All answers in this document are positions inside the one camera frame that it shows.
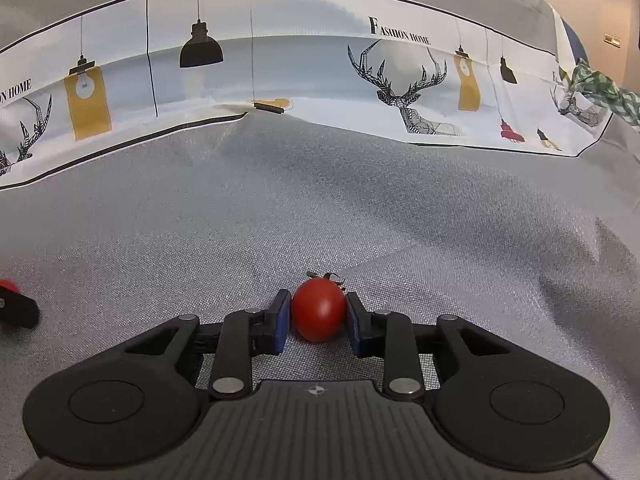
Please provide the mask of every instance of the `circular pad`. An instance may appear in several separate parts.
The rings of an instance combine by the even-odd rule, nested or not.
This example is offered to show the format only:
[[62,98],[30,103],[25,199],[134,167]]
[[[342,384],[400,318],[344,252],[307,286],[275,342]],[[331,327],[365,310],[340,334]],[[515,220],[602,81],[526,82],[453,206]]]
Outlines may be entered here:
[[609,427],[609,407],[593,384],[536,356],[472,359],[433,404],[443,434],[459,449],[523,472],[593,459]]
[[550,386],[513,381],[491,392],[491,407],[498,415],[520,424],[545,424],[564,410],[564,399]]
[[175,447],[200,413],[195,389],[154,356],[100,356],[42,381],[22,421],[39,456],[81,467],[149,460]]
[[82,386],[69,399],[69,409],[85,422],[113,424],[134,415],[145,402],[135,384],[95,381]]

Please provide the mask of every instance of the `deer head illustration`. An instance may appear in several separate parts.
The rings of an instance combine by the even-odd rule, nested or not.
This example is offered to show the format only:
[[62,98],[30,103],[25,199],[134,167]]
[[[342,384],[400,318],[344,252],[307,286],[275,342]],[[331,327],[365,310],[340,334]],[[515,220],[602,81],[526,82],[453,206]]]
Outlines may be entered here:
[[420,81],[416,81],[415,83],[411,83],[409,85],[408,90],[398,96],[391,88],[391,81],[387,79],[384,75],[385,71],[385,60],[380,64],[380,68],[378,69],[378,73],[373,75],[372,67],[367,65],[367,54],[374,48],[380,40],[375,41],[371,45],[369,45],[362,54],[360,54],[360,63],[356,63],[353,58],[353,54],[351,53],[351,47],[347,46],[347,53],[349,54],[349,60],[351,61],[351,65],[358,73],[358,75],[363,78],[365,81],[372,83],[377,86],[380,90],[377,91],[378,99],[380,99],[385,105],[395,106],[400,109],[400,114],[402,115],[402,120],[404,121],[404,125],[406,129],[411,134],[438,134],[436,131],[439,126],[438,123],[432,123],[431,121],[427,121],[423,119],[417,110],[409,108],[410,105],[415,103],[421,96],[418,92],[421,90],[430,88],[432,86],[439,85],[444,81],[447,77],[447,62],[444,62],[444,70],[440,70],[440,65],[434,59],[433,54],[431,54],[431,50],[428,49],[429,56],[433,61],[436,72],[428,77],[427,71],[422,66],[422,78]]
[[[550,90],[551,98],[556,105],[556,109],[561,115],[572,115],[581,123],[584,123],[591,128],[595,128],[596,126],[598,126],[598,124],[600,124],[600,121],[602,120],[601,108],[597,107],[596,105],[591,105],[586,110],[580,108],[576,102],[575,91],[569,92],[565,88],[564,83],[558,79],[558,76],[556,76],[555,72],[554,83],[554,89]],[[562,89],[562,98],[567,100],[567,106],[565,107],[561,107],[558,103],[558,98],[556,98],[556,91],[558,90],[558,88]]]
[[49,105],[47,106],[47,115],[43,117],[42,109],[40,108],[40,106],[33,102],[31,99],[23,97],[25,101],[33,106],[36,112],[36,123],[33,124],[33,135],[28,132],[27,127],[22,121],[20,121],[23,140],[20,143],[20,146],[18,146],[18,160],[16,160],[15,162],[10,162],[6,156],[6,153],[3,150],[0,150],[0,176],[8,173],[11,170],[12,165],[31,157],[32,154],[29,153],[31,146],[33,146],[36,140],[38,140],[42,136],[45,128],[47,127],[47,123],[49,122],[49,116],[51,115],[51,98],[52,96],[50,95]]

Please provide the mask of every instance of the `red tomato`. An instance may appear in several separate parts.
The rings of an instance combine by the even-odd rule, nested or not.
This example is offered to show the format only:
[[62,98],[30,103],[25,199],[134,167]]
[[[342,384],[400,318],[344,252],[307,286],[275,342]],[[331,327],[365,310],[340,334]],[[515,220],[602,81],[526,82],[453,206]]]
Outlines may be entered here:
[[9,290],[20,294],[20,289],[14,282],[10,282],[9,280],[0,280],[0,286],[4,286],[4,288],[8,288]]
[[291,319],[307,341],[328,341],[340,330],[347,313],[344,294],[327,278],[306,280],[291,301]]

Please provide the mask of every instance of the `electrical outlet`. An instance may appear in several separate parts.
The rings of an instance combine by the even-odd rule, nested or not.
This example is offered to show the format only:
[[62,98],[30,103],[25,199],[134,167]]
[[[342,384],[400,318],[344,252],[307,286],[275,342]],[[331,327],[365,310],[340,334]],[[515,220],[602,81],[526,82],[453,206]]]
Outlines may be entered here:
[[605,34],[604,42],[609,43],[610,45],[613,45],[617,48],[620,48],[620,38],[617,36],[614,36],[613,34]]

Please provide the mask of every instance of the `metal pin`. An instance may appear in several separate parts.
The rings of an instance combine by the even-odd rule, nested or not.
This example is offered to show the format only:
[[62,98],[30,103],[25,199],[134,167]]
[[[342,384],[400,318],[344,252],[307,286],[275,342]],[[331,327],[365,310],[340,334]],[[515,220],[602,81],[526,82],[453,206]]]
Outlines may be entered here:
[[389,389],[396,394],[411,395],[420,391],[420,383],[411,377],[398,377],[389,383]]
[[211,387],[219,394],[236,394],[244,388],[244,381],[237,377],[220,377]]

